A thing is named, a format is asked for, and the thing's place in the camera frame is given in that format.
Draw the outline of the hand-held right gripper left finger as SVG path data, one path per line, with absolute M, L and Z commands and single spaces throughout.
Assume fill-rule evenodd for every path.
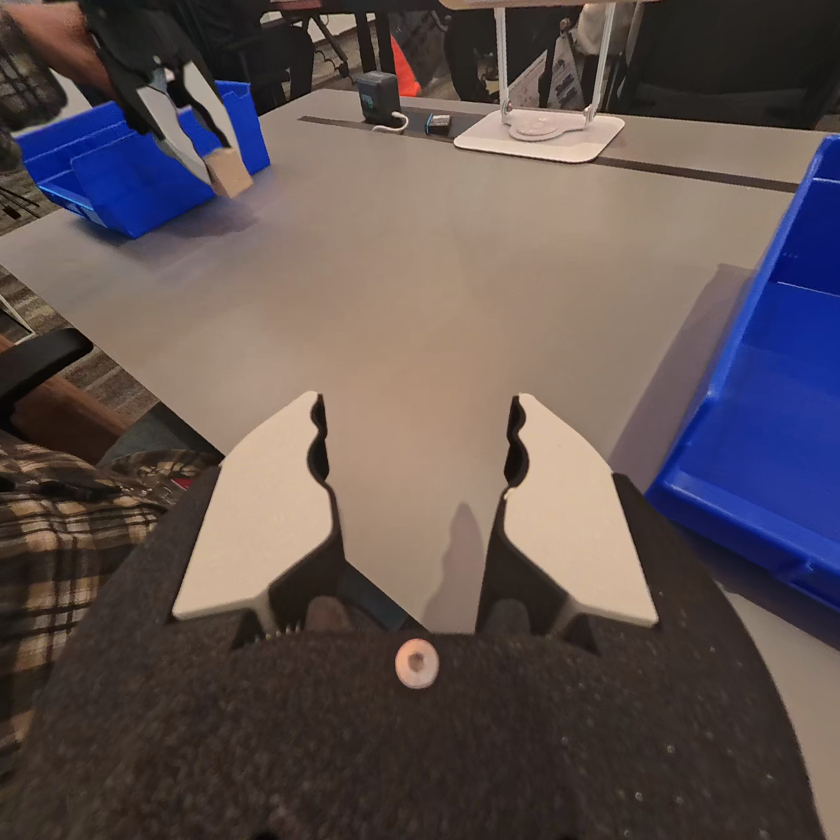
M 250 610 L 260 622 L 302 622 L 319 586 L 334 586 L 344 560 L 325 415 L 322 395 L 304 392 L 225 457 L 174 619 Z

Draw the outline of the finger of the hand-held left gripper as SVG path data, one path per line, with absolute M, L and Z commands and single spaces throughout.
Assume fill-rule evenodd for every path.
M 174 71 L 174 96 L 179 107 L 190 107 L 198 122 L 211 132 L 225 149 L 235 148 L 235 129 L 214 79 L 203 66 L 186 61 Z
M 184 132 L 177 108 L 168 93 L 153 87 L 141 87 L 137 93 L 149 115 L 149 123 L 159 148 L 197 179 L 211 186 L 212 179 L 207 166 L 196 152 L 192 140 Z

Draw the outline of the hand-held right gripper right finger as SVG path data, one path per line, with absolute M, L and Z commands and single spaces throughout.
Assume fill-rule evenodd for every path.
M 477 625 L 502 601 L 521 603 L 531 625 L 571 625 L 579 616 L 656 625 L 604 458 L 528 393 L 511 400 L 507 441 L 507 487 L 490 533 Z

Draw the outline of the blue plastic bin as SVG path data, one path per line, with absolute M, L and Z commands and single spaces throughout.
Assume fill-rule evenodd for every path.
M 818 146 L 646 497 L 838 612 L 838 134 Z
M 217 88 L 251 177 L 270 165 L 249 84 L 220 80 Z M 221 148 L 190 108 L 179 122 L 203 159 Z M 151 134 L 129 127 L 114 102 L 21 134 L 23 163 L 52 202 L 113 232 L 135 239 L 216 195 Z

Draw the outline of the wooden cube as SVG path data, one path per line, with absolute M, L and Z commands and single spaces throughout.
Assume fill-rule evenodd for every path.
M 216 196 L 234 199 L 253 185 L 251 174 L 235 148 L 221 147 L 203 158 Z

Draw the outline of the person's left forearm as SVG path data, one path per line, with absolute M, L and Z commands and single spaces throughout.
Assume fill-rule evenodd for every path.
M 63 87 L 15 22 L 10 6 L 1 10 L 1 172 L 16 170 L 20 149 L 13 134 L 59 115 L 67 105 Z

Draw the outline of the person's left hand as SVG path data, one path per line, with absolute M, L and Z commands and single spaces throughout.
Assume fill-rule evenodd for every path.
M 96 89 L 106 99 L 114 99 L 109 74 L 78 3 L 11 3 L 7 11 L 51 70 L 78 87 Z

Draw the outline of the black battery charger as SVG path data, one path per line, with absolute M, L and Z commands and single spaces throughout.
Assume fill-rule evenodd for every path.
M 374 126 L 397 128 L 401 123 L 402 104 L 393 73 L 372 70 L 356 78 L 363 120 Z

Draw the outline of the person in plaid shirt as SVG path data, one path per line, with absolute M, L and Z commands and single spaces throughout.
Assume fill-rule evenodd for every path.
M 133 549 L 222 458 L 164 448 L 91 465 L 2 434 L 3 788 L 71 631 Z

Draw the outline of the orange traffic cone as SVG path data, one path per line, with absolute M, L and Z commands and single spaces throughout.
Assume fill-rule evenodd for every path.
M 391 46 L 397 86 L 401 98 L 418 98 L 422 93 L 422 86 L 393 35 L 391 36 Z

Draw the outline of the wooden pillar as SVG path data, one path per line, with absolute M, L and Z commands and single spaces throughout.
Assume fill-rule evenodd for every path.
M 1 351 L 13 345 L 1 338 Z M 2 433 L 95 464 L 133 421 L 71 384 L 65 370 L 20 400 Z

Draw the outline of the black office chair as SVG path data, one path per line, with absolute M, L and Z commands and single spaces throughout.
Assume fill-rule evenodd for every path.
M 94 344 L 79 330 L 36 335 L 1 352 L 1 421 L 9 427 L 20 400 L 48 379 L 83 359 Z

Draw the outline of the printed pamphlet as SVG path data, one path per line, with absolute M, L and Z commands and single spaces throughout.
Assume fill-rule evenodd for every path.
M 585 101 L 578 56 L 570 32 L 556 38 L 531 65 L 508 86 L 514 109 L 583 111 Z

